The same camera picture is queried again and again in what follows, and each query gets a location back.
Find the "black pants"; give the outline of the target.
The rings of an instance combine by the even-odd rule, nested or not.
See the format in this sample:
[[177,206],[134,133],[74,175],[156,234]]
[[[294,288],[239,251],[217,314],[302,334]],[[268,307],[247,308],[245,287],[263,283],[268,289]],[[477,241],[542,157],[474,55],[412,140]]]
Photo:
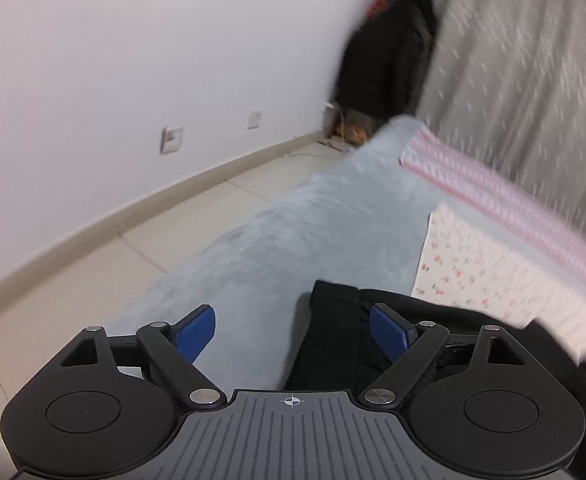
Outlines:
[[[497,321],[483,312],[438,306],[384,290],[317,281],[311,293],[299,300],[310,321],[284,388],[348,390],[355,396],[363,393],[392,365],[370,332],[374,304],[386,304],[410,323],[434,321],[455,334],[475,334],[480,326]],[[507,325],[506,330],[573,395],[586,418],[586,362],[575,363],[536,320],[522,328]],[[570,471],[576,478],[586,479],[586,432]]]

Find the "cherry print bed sheet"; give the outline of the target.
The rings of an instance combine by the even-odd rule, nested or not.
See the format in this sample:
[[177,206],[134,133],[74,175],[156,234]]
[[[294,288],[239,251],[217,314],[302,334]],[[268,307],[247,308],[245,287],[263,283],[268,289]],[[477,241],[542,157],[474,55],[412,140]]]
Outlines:
[[446,206],[430,214],[411,296],[515,327],[537,320],[574,358],[586,356],[586,295]]

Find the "light blue fleece blanket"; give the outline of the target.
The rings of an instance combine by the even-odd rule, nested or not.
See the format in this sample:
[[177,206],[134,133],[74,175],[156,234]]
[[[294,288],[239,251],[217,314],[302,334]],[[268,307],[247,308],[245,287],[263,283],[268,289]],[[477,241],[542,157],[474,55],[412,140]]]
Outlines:
[[226,392],[281,388],[308,318],[302,299],[317,281],[411,292],[440,200],[399,162],[421,129],[413,118],[393,120],[161,278],[107,322],[108,334],[176,322],[208,304],[216,333],[199,370]]

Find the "pink striped blanket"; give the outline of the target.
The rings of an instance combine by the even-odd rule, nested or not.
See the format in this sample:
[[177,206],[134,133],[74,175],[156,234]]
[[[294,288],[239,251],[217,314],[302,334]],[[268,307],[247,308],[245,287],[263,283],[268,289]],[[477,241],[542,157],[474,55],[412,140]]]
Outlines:
[[420,127],[400,165],[488,214],[586,284],[586,239],[562,217],[497,172]]

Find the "black hanging jacket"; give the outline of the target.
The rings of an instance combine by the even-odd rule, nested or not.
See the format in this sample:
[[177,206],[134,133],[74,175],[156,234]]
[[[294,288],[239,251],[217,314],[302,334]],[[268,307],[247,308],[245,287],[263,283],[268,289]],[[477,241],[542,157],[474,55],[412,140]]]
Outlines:
[[391,0],[351,35],[334,102],[378,122],[415,114],[436,29],[432,0]]

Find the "grey star-patterned curtain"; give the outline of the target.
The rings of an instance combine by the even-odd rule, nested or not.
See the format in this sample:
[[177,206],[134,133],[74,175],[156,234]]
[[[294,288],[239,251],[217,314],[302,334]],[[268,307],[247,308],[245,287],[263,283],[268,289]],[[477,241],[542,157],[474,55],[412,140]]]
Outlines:
[[586,0],[433,0],[417,114],[586,237]]

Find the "white wall socket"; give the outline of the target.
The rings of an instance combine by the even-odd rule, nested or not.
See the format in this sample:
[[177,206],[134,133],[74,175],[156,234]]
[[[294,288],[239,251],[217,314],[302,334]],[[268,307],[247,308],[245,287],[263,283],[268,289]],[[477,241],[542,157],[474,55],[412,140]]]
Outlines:
[[159,154],[175,153],[181,147],[183,129],[181,127],[166,127],[162,130]]

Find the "white wall switch plate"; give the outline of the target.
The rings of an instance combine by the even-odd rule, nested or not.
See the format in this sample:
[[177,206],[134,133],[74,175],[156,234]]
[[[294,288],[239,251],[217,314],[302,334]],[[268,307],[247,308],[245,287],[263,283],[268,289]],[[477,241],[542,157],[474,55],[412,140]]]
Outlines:
[[261,111],[251,110],[247,120],[247,128],[250,130],[257,129],[261,125]]

